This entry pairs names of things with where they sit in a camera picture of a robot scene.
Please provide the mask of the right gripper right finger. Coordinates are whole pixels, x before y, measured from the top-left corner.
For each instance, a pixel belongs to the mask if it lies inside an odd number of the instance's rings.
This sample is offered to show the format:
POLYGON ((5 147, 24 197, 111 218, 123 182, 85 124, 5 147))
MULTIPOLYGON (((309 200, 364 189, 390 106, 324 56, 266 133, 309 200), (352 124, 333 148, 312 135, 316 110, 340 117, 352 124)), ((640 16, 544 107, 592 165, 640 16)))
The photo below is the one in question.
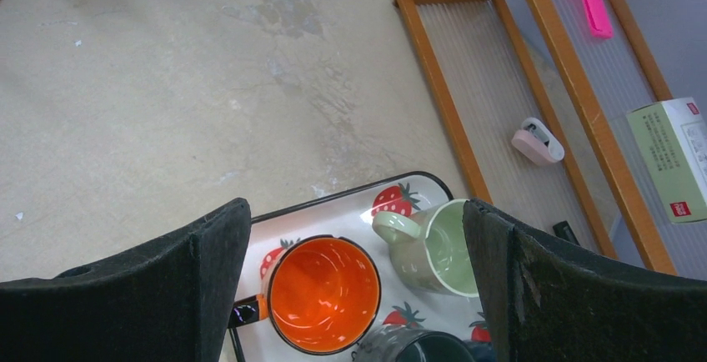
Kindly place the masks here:
POLYGON ((470 199, 463 227, 498 361, 703 361, 706 284, 593 253, 470 199))

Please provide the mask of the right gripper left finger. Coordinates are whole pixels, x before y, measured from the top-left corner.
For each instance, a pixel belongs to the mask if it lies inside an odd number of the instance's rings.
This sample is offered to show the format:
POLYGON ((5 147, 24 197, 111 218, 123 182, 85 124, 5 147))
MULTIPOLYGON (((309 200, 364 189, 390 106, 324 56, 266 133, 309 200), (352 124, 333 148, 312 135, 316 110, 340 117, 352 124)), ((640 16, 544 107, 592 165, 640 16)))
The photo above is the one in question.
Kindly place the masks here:
POLYGON ((218 360, 250 233, 237 198, 53 279, 2 283, 2 360, 218 360))

